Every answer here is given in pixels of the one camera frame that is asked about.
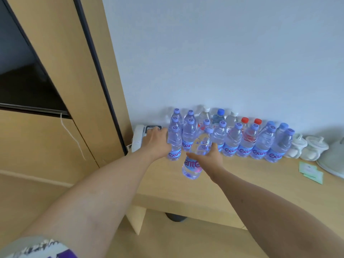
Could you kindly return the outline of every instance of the white telephone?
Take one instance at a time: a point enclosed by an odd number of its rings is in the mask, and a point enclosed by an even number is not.
[[[142,138],[147,135],[147,131],[157,126],[161,129],[161,126],[158,125],[137,125],[134,130],[134,136],[132,137],[131,152],[135,152],[141,147]]]

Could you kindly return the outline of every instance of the hand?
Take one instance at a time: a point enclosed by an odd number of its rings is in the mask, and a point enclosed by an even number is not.
[[[220,152],[217,149],[217,144],[213,143],[208,154],[196,155],[194,153],[187,152],[187,156],[197,160],[200,166],[208,174],[208,176],[215,182],[215,173],[219,168],[223,167],[223,159]]]
[[[157,126],[147,131],[147,135],[142,139],[141,148],[149,154],[152,162],[167,156],[171,151],[171,144],[166,141],[167,128],[160,130]]]

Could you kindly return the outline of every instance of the desk surface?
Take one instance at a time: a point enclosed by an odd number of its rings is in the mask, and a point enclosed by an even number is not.
[[[204,171],[196,180],[183,176],[185,157],[182,152],[178,161],[162,158],[152,163],[133,203],[198,219],[216,214],[204,220],[242,228],[225,195]],[[324,172],[324,182],[320,185],[299,173],[298,159],[282,158],[277,163],[269,163],[250,157],[223,158],[225,168],[233,174],[307,210],[344,238],[343,179],[318,167]]]

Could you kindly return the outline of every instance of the blue bottle label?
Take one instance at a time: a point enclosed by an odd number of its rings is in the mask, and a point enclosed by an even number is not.
[[[191,159],[188,156],[186,157],[184,161],[184,165],[187,167],[192,172],[200,172],[202,169],[200,169],[200,164],[198,163],[197,160]]]
[[[180,157],[180,154],[182,153],[182,149],[180,148],[179,150],[173,151],[171,150],[169,153],[169,156],[172,158]]]
[[[253,147],[243,147],[242,145],[240,145],[238,147],[238,151],[243,154],[243,155],[248,155],[249,153],[251,153]]]
[[[192,146],[192,143],[193,142],[186,142],[184,139],[182,139],[182,146],[183,146],[183,149],[185,150],[189,150]]]
[[[254,155],[257,155],[257,156],[265,156],[266,153],[268,152],[268,149],[267,150],[262,150],[262,149],[259,149],[258,147],[254,146],[253,149],[252,149],[252,153]]]
[[[217,145],[217,150],[218,150],[219,152],[221,152],[221,150],[222,150],[222,148],[223,148],[223,145],[224,145],[224,144],[222,144],[222,145]]]
[[[276,151],[269,149],[268,153],[267,153],[267,157],[271,158],[271,159],[275,159],[275,160],[279,160],[282,158],[282,156],[285,154],[284,153],[277,153]]]
[[[235,154],[237,151],[238,147],[230,147],[226,143],[223,146],[223,150],[226,151],[229,154]]]

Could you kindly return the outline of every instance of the desk leg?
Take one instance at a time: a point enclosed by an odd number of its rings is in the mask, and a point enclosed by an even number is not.
[[[144,207],[135,205],[130,205],[130,207],[127,210],[126,216],[137,235],[140,234],[146,210],[147,209]]]

